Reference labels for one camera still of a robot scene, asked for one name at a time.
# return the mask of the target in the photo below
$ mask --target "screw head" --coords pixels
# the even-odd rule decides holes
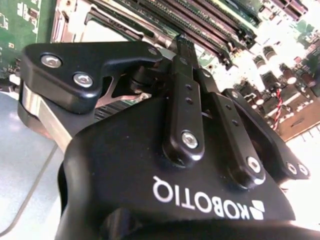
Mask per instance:
[[[302,172],[304,175],[308,176],[308,170],[305,166],[303,166],[302,164],[298,164],[300,172]]]
[[[198,147],[198,140],[191,132],[185,131],[182,133],[182,141],[190,149]]]
[[[156,51],[154,48],[152,48],[152,47],[149,47],[149,48],[148,48],[148,51],[149,51],[149,53],[151,53],[151,54],[153,54],[153,55],[157,55],[157,51]]]
[[[249,167],[255,172],[260,173],[261,172],[261,166],[257,159],[255,159],[253,156],[248,156],[246,158],[246,162],[248,163]]]
[[[92,80],[91,77],[89,77],[87,74],[85,73],[76,73],[73,76],[73,81],[78,84],[81,87],[84,88],[89,88],[92,86],[92,84],[94,83],[94,81]]]
[[[41,57],[41,63],[48,68],[57,69],[62,65],[61,60],[57,56],[53,55],[43,55]]]
[[[297,169],[295,166],[293,166],[290,162],[286,163],[287,168],[289,169],[290,172],[292,172],[294,175],[297,175]]]
[[[183,64],[185,64],[185,65],[188,64],[187,61],[186,61],[182,56],[180,57],[180,61],[181,61]]]
[[[232,94],[232,97],[234,97],[235,99],[238,98],[238,93],[236,93],[235,91],[232,91],[231,94]]]
[[[209,72],[207,72],[206,70],[202,70],[203,72],[203,75],[205,75],[207,78],[210,78],[211,77],[211,74]]]

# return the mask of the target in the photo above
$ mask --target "red and black wire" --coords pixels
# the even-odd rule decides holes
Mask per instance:
[[[273,130],[276,130],[278,128],[280,116],[281,116],[283,99],[281,97],[281,89],[280,88],[278,88],[276,90],[276,98],[278,99],[278,104],[276,106],[276,114],[275,114],[274,124],[273,124],[273,128],[272,128]]]

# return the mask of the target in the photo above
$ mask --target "gray surface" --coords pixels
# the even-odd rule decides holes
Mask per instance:
[[[57,172],[62,160],[53,141],[23,125],[17,101],[0,93],[1,240],[54,238],[60,216]]]

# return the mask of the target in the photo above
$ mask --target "robotiq logo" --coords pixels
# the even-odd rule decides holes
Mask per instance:
[[[252,200],[252,206],[248,208],[247,205],[238,202],[235,203],[231,200],[222,200],[218,196],[210,198],[206,193],[201,191],[198,191],[191,197],[190,190],[187,187],[184,188],[184,198],[180,199],[181,193],[178,185],[174,185],[174,188],[172,188],[169,183],[161,180],[157,176],[154,176],[153,179],[155,180],[153,184],[153,194],[155,198],[162,203],[170,203],[174,199],[177,207],[194,211],[198,209],[205,214],[213,211],[221,218],[249,220],[252,217],[255,220],[264,219],[263,213],[265,212],[265,206],[260,200]]]

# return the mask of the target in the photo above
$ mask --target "motherboard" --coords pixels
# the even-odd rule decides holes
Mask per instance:
[[[171,59],[183,35],[219,90],[237,89],[288,141],[320,122],[319,13],[318,0],[2,1],[0,83],[19,86],[31,43],[145,41]]]

